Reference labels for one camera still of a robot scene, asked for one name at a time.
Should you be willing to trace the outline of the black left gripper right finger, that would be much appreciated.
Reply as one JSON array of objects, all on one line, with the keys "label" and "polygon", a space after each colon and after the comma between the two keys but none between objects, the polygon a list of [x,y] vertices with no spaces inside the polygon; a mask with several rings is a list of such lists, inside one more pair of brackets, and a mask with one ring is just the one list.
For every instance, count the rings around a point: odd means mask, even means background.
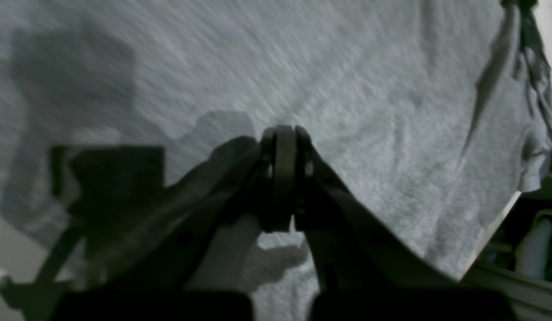
[{"label": "black left gripper right finger", "polygon": [[310,321],[515,321],[498,291],[464,286],[413,254],[349,191],[307,131],[285,128],[293,217],[320,293]]}]

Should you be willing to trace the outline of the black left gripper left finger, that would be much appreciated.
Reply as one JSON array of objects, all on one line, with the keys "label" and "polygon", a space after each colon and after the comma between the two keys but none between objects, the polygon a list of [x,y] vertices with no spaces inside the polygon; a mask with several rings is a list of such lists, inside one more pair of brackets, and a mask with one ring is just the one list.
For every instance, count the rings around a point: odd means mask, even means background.
[{"label": "black left gripper left finger", "polygon": [[285,231],[285,128],[273,127],[149,254],[93,290],[65,294],[53,321],[252,321],[236,290],[261,233]]}]

